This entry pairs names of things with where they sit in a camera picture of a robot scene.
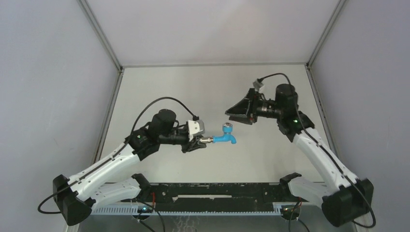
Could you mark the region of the small metal pipe fitting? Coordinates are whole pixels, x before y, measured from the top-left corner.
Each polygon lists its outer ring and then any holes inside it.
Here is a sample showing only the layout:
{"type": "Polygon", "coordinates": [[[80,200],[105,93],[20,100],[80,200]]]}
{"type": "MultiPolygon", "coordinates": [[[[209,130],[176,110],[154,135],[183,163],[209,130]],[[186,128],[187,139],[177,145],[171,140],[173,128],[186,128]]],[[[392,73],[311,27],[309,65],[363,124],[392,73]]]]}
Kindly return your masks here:
{"type": "Polygon", "coordinates": [[[210,136],[210,137],[201,137],[201,138],[199,139],[199,141],[200,141],[201,143],[208,144],[208,143],[213,143],[213,142],[214,142],[214,138],[213,138],[212,136],[210,136]]]}

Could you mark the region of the blue plastic water faucet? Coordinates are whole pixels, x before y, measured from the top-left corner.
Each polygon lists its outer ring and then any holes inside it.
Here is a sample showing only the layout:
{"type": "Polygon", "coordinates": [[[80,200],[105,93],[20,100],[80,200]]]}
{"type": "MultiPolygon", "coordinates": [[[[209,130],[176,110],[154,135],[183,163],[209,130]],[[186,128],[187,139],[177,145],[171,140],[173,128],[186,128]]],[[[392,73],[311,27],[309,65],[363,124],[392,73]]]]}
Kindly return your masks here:
{"type": "Polygon", "coordinates": [[[222,125],[222,136],[213,136],[212,143],[230,142],[231,144],[236,144],[236,138],[232,135],[233,125],[230,122],[226,122],[222,125]]]}

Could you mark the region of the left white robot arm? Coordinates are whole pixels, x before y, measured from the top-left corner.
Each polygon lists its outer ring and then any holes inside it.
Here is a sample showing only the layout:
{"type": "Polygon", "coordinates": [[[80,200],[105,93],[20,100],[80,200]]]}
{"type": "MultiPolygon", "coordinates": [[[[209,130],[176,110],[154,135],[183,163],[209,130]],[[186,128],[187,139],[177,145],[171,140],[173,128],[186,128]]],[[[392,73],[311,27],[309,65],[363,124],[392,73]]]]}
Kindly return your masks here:
{"type": "Polygon", "coordinates": [[[53,199],[69,226],[84,221],[96,209],[125,199],[144,202],[150,198],[149,182],[142,174],[125,181],[107,184],[108,179],[149,155],[161,145],[180,145],[183,153],[205,148],[200,141],[205,124],[198,117],[188,120],[181,128],[175,112],[162,109],[143,127],[133,131],[112,153],[70,177],[53,179],[53,199]]]}

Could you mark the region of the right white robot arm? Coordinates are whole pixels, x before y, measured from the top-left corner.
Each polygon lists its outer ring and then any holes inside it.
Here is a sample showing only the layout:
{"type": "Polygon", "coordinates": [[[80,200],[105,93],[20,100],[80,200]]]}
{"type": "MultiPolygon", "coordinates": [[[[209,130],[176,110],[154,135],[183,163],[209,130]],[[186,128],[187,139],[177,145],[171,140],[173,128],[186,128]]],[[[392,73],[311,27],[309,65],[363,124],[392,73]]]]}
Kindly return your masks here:
{"type": "Polygon", "coordinates": [[[252,125],[259,117],[276,119],[278,129],[309,159],[324,185],[292,173],[281,178],[280,197],[292,201],[300,197],[318,208],[335,227],[340,227],[366,214],[374,218],[371,208],[374,186],[368,179],[359,179],[323,142],[314,123],[298,109],[298,95],[293,85],[280,84],[275,98],[265,99],[256,88],[226,110],[231,121],[252,125]]]}

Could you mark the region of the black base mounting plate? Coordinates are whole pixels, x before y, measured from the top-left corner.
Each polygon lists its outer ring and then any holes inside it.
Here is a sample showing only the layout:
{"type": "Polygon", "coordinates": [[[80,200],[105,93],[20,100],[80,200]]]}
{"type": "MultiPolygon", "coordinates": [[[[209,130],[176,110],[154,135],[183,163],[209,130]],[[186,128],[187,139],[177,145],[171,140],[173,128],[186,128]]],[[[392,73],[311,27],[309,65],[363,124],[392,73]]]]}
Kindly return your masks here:
{"type": "Polygon", "coordinates": [[[132,202],[160,210],[262,211],[291,205],[298,197],[281,183],[144,183],[132,202]]]}

